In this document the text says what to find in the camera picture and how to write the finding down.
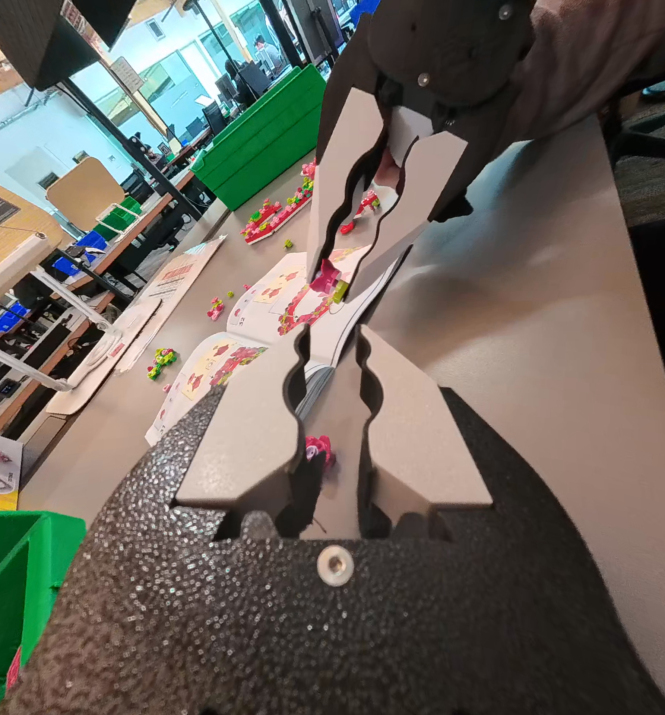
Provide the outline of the dark upright pole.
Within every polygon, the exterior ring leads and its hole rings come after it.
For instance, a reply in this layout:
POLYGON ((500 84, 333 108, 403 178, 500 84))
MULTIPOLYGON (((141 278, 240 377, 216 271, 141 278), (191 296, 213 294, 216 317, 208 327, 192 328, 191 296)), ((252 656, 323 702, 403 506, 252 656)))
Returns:
POLYGON ((225 23, 210 1, 199 1, 199 6, 203 12, 200 16, 204 22, 204 32, 199 39, 212 59, 213 64, 220 72, 224 70, 224 63, 230 58, 241 63, 244 55, 238 48, 237 42, 230 35, 225 23))

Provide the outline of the lego instruction booklet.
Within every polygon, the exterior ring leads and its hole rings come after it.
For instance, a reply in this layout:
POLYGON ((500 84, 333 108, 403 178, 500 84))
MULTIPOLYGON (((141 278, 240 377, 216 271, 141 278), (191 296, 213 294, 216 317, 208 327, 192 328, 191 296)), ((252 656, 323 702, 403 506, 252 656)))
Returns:
POLYGON ((239 368, 301 324, 310 326, 310 359, 304 368, 313 392, 308 402, 317 399, 324 379, 316 374, 337 367, 348 336, 391 281, 401 259, 356 299, 335 302, 332 296, 313 291, 306 283, 306 258, 305 252, 284 255, 237 301, 225 331, 204 339, 176 378, 167 379, 167 395, 144 436, 149 446, 157 444, 212 387, 226 385, 239 368))

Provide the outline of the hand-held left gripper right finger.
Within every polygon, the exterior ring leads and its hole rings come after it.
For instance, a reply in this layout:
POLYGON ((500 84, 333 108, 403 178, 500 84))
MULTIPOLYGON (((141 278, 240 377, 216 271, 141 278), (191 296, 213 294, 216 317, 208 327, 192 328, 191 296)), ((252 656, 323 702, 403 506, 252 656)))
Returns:
POLYGON ((487 508, 492 496, 440 387, 362 325, 357 332, 360 397, 370 411, 361 476, 387 517, 487 508))

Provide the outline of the white stand frame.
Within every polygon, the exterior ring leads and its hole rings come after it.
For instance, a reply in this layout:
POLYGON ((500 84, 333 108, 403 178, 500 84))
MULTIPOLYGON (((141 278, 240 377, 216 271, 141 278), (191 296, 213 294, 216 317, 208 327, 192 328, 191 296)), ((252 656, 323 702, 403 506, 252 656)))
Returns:
POLYGON ((65 299, 90 323, 93 323, 103 332, 102 338, 69 379, 56 380, 51 378, 50 375, 9 355, 0 348, 0 362, 27 378, 39 382, 46 388, 64 394, 64 397, 54 399, 54 405, 48 408, 49 412, 70 416, 87 404, 104 379, 113 371, 113 368, 140 335, 150 318, 159 309, 161 299, 142 299, 134 306, 127 308, 111 324, 102 314, 97 313, 83 299, 74 295, 64 284, 45 272, 42 267, 36 267, 31 274, 65 299))

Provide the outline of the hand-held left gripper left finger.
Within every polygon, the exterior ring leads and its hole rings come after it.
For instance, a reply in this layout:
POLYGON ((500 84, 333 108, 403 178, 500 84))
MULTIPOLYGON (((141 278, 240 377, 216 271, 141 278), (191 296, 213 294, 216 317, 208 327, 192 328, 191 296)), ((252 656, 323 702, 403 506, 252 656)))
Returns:
POLYGON ((235 371, 178 489, 178 505, 279 513, 304 458, 296 408, 307 394, 310 327, 301 324, 235 371))

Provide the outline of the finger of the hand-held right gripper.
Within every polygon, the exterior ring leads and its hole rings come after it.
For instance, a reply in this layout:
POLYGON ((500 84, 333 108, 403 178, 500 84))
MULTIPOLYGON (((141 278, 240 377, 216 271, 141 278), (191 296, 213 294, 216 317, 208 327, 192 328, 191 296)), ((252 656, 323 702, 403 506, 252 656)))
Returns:
POLYGON ((374 153, 387 144, 384 119, 374 94, 351 88, 322 158, 317 160, 307 233, 307 277, 331 255, 337 229, 357 210, 374 153))
POLYGON ((405 185, 379 219, 373 244, 356 266, 345 292, 354 300, 395 264, 430 223, 430 215, 468 143, 448 131, 416 139, 403 163, 405 185))

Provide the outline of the person's right forearm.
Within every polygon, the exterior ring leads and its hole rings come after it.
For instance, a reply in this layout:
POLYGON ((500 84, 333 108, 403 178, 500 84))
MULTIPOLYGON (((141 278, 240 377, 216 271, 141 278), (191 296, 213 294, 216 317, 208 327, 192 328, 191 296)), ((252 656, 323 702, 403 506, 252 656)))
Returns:
POLYGON ((665 1, 537 1, 531 23, 494 156, 567 128, 627 82, 665 70, 665 1))

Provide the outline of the green pink lego cluster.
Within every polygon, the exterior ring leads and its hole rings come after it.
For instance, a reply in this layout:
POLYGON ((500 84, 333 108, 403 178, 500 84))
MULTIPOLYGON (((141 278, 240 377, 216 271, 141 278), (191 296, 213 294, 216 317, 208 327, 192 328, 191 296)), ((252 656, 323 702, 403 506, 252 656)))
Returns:
POLYGON ((157 380, 163 369, 178 360, 178 353, 172 348, 162 347, 156 349, 152 364, 147 368, 146 376, 149 380, 157 380))

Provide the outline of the small wooden tray top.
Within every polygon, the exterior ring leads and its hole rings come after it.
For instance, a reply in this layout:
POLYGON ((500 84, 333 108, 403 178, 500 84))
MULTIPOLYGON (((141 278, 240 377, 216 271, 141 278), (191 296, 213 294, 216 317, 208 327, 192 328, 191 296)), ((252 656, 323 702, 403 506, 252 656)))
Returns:
POLYGON ((89 156, 45 191, 46 200, 72 225, 84 232, 112 207, 121 206, 126 193, 99 159, 89 156))

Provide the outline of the large green plastic bin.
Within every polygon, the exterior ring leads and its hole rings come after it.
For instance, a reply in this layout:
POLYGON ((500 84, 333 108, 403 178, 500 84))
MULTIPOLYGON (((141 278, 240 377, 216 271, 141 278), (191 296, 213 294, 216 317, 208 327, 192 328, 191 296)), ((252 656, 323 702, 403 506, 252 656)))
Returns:
POLYGON ((325 88, 315 66, 294 68, 215 136, 195 178, 238 209, 316 148, 325 88))

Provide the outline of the black office chair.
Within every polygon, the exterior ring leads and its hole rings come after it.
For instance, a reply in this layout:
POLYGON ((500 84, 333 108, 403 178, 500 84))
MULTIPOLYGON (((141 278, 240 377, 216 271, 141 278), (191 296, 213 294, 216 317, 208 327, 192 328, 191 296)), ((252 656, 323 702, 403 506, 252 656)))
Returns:
POLYGON ((665 100, 665 79, 644 87, 641 91, 622 89, 616 93, 608 105, 605 117, 604 141, 608 161, 614 170, 618 161, 626 157, 665 159, 665 137, 655 133, 665 127, 665 111, 650 115, 638 121, 625 123, 622 117, 623 100, 632 94, 640 94, 643 99, 653 102, 665 100))

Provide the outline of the pink lego flower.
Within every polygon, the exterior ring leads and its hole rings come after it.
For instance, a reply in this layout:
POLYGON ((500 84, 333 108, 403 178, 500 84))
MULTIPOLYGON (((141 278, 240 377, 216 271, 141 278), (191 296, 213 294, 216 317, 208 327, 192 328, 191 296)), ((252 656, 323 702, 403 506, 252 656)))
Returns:
POLYGON ((337 456, 328 435, 307 435, 305 438, 305 452, 308 461, 316 459, 321 454, 324 455, 324 465, 322 467, 323 476, 330 474, 331 470, 335 467, 337 456))

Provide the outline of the large wooden tray top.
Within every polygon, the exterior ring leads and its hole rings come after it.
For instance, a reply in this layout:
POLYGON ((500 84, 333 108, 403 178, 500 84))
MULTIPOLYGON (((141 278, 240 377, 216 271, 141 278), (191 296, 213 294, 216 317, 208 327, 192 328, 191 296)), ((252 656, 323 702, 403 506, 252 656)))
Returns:
POLYGON ((0 186, 0 295, 67 241, 51 214, 0 186))

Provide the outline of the flattened cardboard box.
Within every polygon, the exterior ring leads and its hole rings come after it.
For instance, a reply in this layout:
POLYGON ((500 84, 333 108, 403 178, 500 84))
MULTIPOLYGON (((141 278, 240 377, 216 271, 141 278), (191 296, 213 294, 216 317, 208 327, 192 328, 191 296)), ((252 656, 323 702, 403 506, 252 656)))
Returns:
POLYGON ((148 282, 137 303, 158 299, 158 308, 149 317, 136 339, 119 360, 116 368, 118 375, 130 371, 144 355, 149 344, 158 335, 187 292, 193 287, 203 269, 226 241, 226 238, 227 235, 220 235, 212 241, 198 244, 186 250, 171 259, 148 282))

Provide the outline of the small green bins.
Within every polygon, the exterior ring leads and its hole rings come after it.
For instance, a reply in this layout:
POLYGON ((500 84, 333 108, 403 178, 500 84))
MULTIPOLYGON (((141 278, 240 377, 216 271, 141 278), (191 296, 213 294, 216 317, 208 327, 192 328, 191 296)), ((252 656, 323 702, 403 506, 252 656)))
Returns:
POLYGON ((112 205, 112 210, 104 217, 104 222, 99 222, 93 231, 106 242, 113 242, 138 222, 141 215, 140 203, 131 196, 125 196, 122 203, 112 205))

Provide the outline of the blue storage bins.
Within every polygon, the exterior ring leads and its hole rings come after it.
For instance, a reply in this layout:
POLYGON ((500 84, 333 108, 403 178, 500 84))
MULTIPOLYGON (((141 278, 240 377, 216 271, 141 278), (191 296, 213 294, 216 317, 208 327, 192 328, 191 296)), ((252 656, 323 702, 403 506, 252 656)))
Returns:
POLYGON ((30 312, 18 301, 7 307, 0 305, 0 333, 10 332, 24 317, 28 317, 30 312))
POLYGON ((91 269, 106 254, 107 249, 105 238, 95 230, 91 231, 66 250, 66 255, 72 258, 57 257, 52 263, 52 270, 62 274, 64 278, 60 277, 59 280, 64 281, 81 273, 80 265, 91 269))

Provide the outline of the magenta lego flower lime base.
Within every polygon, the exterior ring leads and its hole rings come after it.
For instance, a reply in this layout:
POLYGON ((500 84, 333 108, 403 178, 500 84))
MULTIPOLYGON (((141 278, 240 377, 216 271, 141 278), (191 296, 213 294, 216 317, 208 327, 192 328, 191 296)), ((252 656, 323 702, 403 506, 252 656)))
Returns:
POLYGON ((310 291, 314 292, 323 302, 342 305, 349 292, 349 276, 344 274, 330 259, 324 258, 310 282, 310 291))

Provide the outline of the black frame post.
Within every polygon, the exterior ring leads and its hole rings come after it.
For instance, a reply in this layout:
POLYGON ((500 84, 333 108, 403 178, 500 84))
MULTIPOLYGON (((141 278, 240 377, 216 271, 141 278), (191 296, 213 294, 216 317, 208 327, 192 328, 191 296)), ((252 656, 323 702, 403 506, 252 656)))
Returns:
POLYGON ((107 118, 104 112, 96 107, 95 103, 90 100, 84 92, 71 80, 64 79, 58 83, 58 87, 73 99, 78 105, 84 109, 88 115, 93 117, 106 131, 108 131, 115 140, 124 148, 134 162, 140 164, 152 177, 169 193, 174 200, 178 202, 184 212, 192 219, 201 219, 202 213, 171 181, 162 171, 149 159, 146 150, 139 144, 133 142, 130 138, 114 125, 107 118))

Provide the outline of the red lego heart frame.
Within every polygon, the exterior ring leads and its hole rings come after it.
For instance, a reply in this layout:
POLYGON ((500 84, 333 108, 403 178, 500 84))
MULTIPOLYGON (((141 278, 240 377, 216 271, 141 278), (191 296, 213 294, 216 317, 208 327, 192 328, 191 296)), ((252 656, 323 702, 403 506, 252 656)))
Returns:
MULTIPOLYGON (((253 245, 266 237, 274 235, 287 222, 292 220, 302 210, 311 204, 314 193, 314 178, 317 170, 317 161, 313 159, 301 167, 301 186, 297 188, 294 196, 287 199, 286 204, 279 201, 265 199, 262 207, 254 212, 245 228, 241 230, 248 245, 253 245)), ((381 201, 373 189, 369 189, 363 195, 362 201, 353 219, 341 225, 339 232, 348 235, 355 229, 355 225, 364 215, 373 215, 381 208, 381 201)))

